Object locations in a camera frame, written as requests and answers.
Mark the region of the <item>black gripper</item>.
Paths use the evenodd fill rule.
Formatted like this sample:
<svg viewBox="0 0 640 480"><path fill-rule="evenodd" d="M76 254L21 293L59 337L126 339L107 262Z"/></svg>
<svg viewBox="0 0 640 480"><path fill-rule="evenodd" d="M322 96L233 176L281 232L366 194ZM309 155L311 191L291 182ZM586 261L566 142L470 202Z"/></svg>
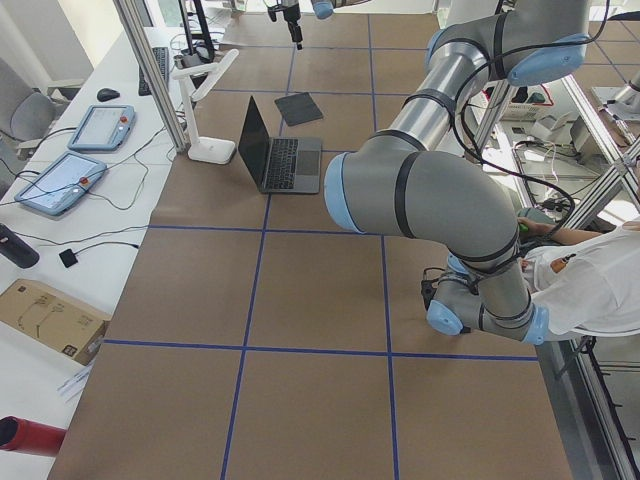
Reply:
<svg viewBox="0 0 640 480"><path fill-rule="evenodd" d="M292 42L297 50L303 49L303 35L301 26L298 21L301 18L300 6L298 0L282 0L281 1L283 18L289 25L289 32Z"/></svg>

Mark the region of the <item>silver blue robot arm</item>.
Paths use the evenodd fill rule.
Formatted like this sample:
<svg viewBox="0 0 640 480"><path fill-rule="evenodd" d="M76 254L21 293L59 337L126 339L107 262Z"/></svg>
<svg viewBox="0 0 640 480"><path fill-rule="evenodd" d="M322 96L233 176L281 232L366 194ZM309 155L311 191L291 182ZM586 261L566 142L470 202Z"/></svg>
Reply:
<svg viewBox="0 0 640 480"><path fill-rule="evenodd" d="M311 8L317 19L324 20L329 18L335 10L347 6L361 4L361 1L338 1L338 0L311 0ZM301 10L298 0L277 1L275 5L269 8L269 15L273 22L277 20L277 13L281 12L284 21L287 24L291 40L295 44L297 50L303 48L303 34L299 24L301 19Z"/></svg>
<svg viewBox="0 0 640 480"><path fill-rule="evenodd" d="M584 61L586 1L520 1L506 13L438 31L426 76L387 129L336 156L324 180L333 221L358 233L432 240L450 252L427 309L432 328L466 328L534 345L549 332L518 264L514 209L481 168L440 150L457 111L487 83L560 79Z"/></svg>

